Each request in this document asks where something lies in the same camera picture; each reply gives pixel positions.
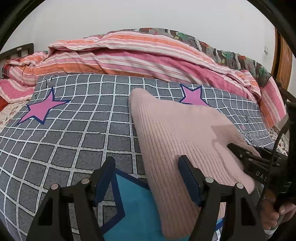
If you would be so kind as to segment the person's right hand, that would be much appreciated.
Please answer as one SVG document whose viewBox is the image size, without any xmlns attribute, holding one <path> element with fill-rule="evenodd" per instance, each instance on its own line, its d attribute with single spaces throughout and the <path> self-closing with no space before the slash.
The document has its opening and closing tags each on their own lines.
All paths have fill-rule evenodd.
<svg viewBox="0 0 296 241">
<path fill-rule="evenodd" d="M 295 215 L 295 204 L 286 202 L 276 211 L 274 209 L 275 202 L 276 195 L 264 187 L 260 196 L 258 210 L 266 240 L 271 240 L 277 228 L 282 223 L 290 221 Z"/>
</svg>

